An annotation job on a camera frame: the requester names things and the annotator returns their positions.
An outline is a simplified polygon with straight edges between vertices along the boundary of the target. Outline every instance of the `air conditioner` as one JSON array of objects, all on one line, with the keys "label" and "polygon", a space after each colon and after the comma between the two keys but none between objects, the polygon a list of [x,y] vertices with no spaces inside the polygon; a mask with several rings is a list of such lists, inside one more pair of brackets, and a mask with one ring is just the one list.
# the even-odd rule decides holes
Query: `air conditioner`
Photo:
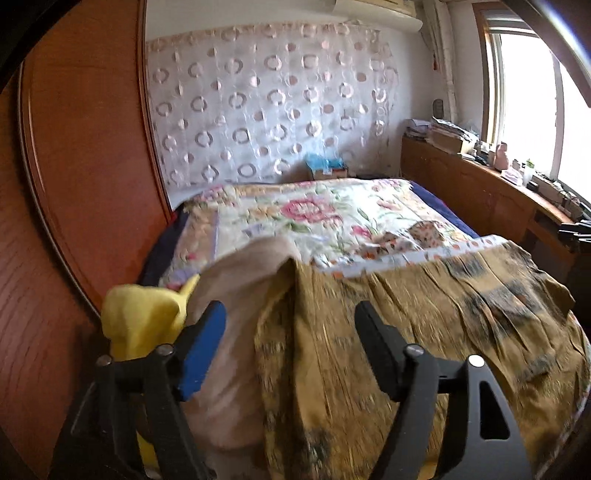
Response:
[{"label": "air conditioner", "polygon": [[415,33],[423,26],[411,0],[336,0],[333,14],[367,25]]}]

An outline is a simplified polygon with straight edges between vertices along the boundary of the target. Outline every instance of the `wooden headboard shelf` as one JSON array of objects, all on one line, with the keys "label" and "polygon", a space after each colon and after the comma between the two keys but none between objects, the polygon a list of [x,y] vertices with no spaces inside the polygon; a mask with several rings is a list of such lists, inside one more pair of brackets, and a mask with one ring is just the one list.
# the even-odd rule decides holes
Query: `wooden headboard shelf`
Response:
[{"label": "wooden headboard shelf", "polygon": [[496,234],[522,244],[529,232],[573,263],[575,256],[556,235],[570,218],[540,195],[503,180],[496,170],[405,137],[401,171],[441,198],[479,235]]}]

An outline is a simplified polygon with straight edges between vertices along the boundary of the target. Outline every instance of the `beige cloth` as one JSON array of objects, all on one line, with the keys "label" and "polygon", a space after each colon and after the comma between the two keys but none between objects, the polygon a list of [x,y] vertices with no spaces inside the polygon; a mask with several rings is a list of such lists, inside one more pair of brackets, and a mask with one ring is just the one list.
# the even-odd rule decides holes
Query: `beige cloth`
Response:
[{"label": "beige cloth", "polygon": [[183,404],[189,428],[206,450],[244,449],[264,439],[261,385],[254,336],[271,279],[288,258],[299,260],[294,242],[262,238],[208,268],[189,298],[187,325],[212,300],[226,307],[226,330],[198,393]]}]

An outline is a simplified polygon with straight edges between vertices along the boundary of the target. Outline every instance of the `blue bedsheet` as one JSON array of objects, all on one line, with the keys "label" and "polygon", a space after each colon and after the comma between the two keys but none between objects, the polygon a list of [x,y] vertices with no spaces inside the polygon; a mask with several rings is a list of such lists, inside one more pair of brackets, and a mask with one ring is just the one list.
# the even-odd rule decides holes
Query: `blue bedsheet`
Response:
[{"label": "blue bedsheet", "polygon": [[444,217],[448,222],[457,226],[462,232],[464,232],[466,235],[470,235],[472,238],[478,238],[480,236],[469,226],[467,226],[464,222],[462,222],[458,218],[458,216],[455,213],[453,213],[445,203],[443,203],[440,199],[435,197],[434,194],[421,187],[415,181],[411,180],[410,183],[413,185],[413,192],[416,193],[422,201],[424,201],[433,210],[435,210],[442,217]]}]

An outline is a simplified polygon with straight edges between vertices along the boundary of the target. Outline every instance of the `yellow cloth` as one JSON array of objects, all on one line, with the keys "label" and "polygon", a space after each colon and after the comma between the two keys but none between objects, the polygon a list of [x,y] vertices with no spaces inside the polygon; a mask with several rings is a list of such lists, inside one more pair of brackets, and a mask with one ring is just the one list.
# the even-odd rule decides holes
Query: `yellow cloth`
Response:
[{"label": "yellow cloth", "polygon": [[[195,275],[177,293],[166,288],[120,285],[105,297],[100,321],[111,340],[116,361],[148,355],[161,343],[173,343],[187,317],[187,301],[199,281]],[[139,451],[147,468],[158,469],[152,444],[138,434]]]}]

